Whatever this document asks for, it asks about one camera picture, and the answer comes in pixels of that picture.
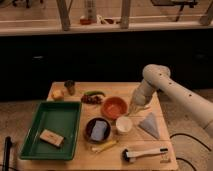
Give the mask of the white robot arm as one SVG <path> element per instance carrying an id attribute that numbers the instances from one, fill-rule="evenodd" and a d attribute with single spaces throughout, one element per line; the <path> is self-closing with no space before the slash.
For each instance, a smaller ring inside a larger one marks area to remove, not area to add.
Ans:
<path id="1" fill-rule="evenodd" d="M 149 64 L 142 71 L 143 80 L 133 91 L 131 102 L 147 105 L 153 93 L 160 89 L 173 101 L 191 112 L 194 120 L 213 138 L 213 103 L 183 87 L 170 78 L 167 66 Z"/>

